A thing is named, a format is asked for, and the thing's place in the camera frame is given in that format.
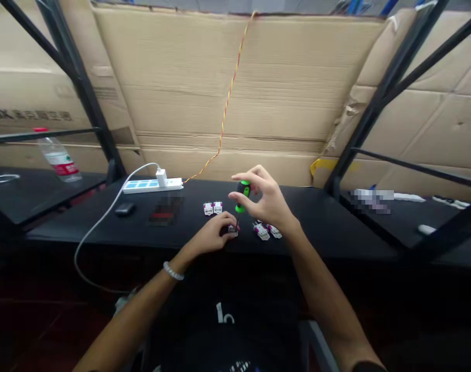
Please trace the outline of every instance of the plastic water bottle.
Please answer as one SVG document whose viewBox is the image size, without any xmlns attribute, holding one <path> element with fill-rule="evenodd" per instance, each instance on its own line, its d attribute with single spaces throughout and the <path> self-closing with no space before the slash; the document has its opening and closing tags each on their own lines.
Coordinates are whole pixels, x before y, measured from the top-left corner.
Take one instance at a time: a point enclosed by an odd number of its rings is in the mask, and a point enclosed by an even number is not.
<svg viewBox="0 0 471 372">
<path fill-rule="evenodd" d="M 35 132 L 47 132 L 47 128 L 34 128 Z M 48 163 L 55 169 L 58 178 L 63 182 L 74 182 L 82 179 L 79 169 L 72 161 L 61 142 L 54 137 L 38 139 L 39 149 Z"/>
</svg>

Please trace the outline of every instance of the yellow object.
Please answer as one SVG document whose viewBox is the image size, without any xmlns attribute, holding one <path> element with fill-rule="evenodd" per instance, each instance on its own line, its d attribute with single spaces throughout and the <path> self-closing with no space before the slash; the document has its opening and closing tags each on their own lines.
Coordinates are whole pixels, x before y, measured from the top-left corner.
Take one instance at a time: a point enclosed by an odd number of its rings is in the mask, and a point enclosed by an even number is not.
<svg viewBox="0 0 471 372">
<path fill-rule="evenodd" d="M 338 159 L 317 159 L 313 164 L 309 166 L 309 171 L 311 172 L 311 175 L 314 177 L 315 176 L 315 171 L 317 168 L 325 168 L 325 169 L 334 169 L 336 164 L 337 164 Z M 348 168 L 348 171 L 357 171 L 359 168 L 359 164 L 354 162 L 350 165 Z"/>
</svg>

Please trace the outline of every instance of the red bottle label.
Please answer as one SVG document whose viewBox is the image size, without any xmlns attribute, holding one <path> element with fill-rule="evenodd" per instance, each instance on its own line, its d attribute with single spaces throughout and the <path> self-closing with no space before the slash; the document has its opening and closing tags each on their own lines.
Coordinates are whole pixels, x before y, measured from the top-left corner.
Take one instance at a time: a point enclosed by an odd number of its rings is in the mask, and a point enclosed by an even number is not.
<svg viewBox="0 0 471 372">
<path fill-rule="evenodd" d="M 79 172 L 79 169 L 67 153 L 55 155 L 47 154 L 46 159 L 59 176 L 68 176 Z"/>
<path fill-rule="evenodd" d="M 59 176 L 68 176 L 79 172 L 74 163 L 54 164 L 53 168 L 56 170 L 56 174 Z"/>
</svg>

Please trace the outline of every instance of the screwdriver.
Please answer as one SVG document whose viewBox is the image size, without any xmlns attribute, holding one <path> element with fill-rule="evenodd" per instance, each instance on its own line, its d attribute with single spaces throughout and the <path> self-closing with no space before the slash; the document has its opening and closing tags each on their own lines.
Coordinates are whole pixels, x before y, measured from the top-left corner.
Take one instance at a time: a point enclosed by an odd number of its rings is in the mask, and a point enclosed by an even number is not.
<svg viewBox="0 0 471 372">
<path fill-rule="evenodd" d="M 251 192 L 251 182 L 241 180 L 241 182 L 239 182 L 239 184 L 237 185 L 237 192 L 243 194 L 246 197 L 249 197 L 249 193 Z M 241 213 L 244 213 L 246 211 L 246 208 L 244 208 L 243 205 L 237 203 L 237 205 L 235 206 L 235 210 L 237 212 L 237 222 L 235 223 L 235 231 L 237 232 L 237 227 L 239 226 L 239 217 L 241 216 Z"/>
</svg>

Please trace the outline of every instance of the green screwdriver handle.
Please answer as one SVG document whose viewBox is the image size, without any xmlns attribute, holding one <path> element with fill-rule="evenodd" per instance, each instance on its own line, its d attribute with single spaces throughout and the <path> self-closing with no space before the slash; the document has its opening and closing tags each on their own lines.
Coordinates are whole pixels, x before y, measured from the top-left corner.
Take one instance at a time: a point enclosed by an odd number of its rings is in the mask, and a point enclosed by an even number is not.
<svg viewBox="0 0 471 372">
<path fill-rule="evenodd" d="M 237 192 L 240 192 L 246 197 L 249 197 L 249 193 L 251 192 L 251 182 L 241 180 L 241 182 L 239 182 L 239 184 L 237 185 Z M 237 213 L 244 213 L 246 211 L 246 208 L 244 208 L 243 205 L 237 203 L 237 205 L 235 206 L 235 210 Z"/>
</svg>

